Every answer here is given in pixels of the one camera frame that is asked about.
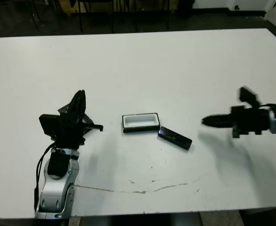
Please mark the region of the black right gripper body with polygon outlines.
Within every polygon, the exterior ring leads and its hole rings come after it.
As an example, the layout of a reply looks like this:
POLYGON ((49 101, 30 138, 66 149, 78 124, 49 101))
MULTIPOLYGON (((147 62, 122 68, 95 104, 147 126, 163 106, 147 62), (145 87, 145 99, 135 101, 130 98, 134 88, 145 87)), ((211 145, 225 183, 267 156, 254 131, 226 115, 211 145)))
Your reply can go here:
POLYGON ((241 106, 231 107, 232 137, 240 138, 241 135, 248 135, 254 132, 261 135, 262 131, 269 129, 269 111, 259 108, 245 108, 241 106))

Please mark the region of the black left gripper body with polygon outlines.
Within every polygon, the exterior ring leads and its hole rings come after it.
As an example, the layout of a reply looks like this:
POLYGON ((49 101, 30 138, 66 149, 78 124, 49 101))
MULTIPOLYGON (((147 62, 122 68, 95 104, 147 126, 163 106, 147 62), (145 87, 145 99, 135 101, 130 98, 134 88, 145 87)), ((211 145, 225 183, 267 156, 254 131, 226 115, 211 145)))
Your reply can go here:
POLYGON ((57 125, 52 134, 57 148, 77 150, 84 145, 84 135, 93 129, 103 131, 103 125, 94 122, 85 113, 61 112, 57 118, 57 125))

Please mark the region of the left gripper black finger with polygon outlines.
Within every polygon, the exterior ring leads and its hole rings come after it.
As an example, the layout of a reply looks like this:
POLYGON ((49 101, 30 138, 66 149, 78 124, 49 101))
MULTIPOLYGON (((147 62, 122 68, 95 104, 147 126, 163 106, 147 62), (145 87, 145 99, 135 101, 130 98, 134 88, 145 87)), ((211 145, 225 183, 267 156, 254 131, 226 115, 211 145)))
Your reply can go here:
POLYGON ((80 96, 79 96, 79 116, 80 116, 80 120, 83 120, 85 110, 86 110, 86 95, 85 95, 85 91, 81 90, 80 91, 80 96))
POLYGON ((81 90, 77 91, 72 100, 69 103, 68 115, 72 117, 79 117, 81 110, 81 90))

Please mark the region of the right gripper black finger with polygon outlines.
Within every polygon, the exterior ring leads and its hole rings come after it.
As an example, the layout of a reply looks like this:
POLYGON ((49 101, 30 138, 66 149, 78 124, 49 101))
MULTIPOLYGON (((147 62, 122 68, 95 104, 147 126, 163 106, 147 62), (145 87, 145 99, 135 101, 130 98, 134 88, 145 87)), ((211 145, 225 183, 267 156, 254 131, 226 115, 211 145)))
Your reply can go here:
POLYGON ((202 119, 202 122, 232 122, 231 114, 213 114, 202 119))
POLYGON ((223 121, 223 120, 221 121, 203 120, 202 124, 213 128, 231 128, 232 127, 231 121, 223 121))

